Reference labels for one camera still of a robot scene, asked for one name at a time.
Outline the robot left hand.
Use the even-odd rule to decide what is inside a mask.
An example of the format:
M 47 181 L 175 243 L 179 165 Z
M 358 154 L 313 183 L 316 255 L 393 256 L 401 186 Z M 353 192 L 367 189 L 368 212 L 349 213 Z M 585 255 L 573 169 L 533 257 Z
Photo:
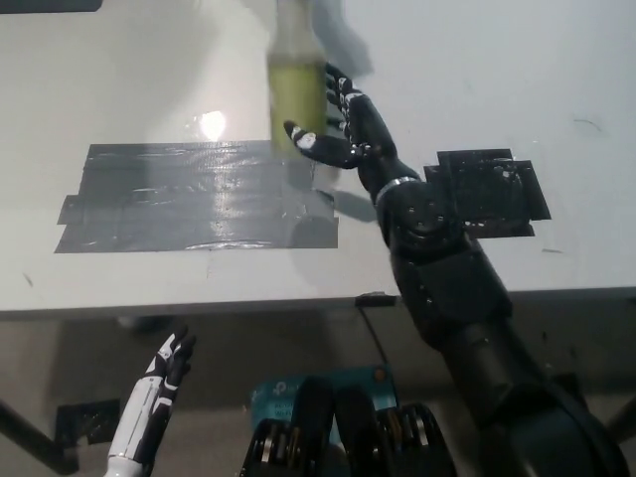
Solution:
M 136 382 L 112 439 L 108 457 L 154 463 L 183 379 L 191 370 L 196 337 L 183 326 L 173 332 Z

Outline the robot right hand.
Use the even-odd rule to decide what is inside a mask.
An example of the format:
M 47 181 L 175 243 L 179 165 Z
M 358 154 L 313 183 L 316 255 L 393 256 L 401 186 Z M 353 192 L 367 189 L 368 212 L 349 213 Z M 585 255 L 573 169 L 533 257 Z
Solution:
M 337 67 L 326 66 L 327 100 L 340 111 L 327 124 L 343 133 L 341 138 L 301 128 L 292 120 L 284 130 L 298 152 L 318 163 L 342 170 L 356 170 L 373 202 L 387 190 L 418 182 L 415 171 L 398 158 L 398 151 L 382 116 L 370 98 Z

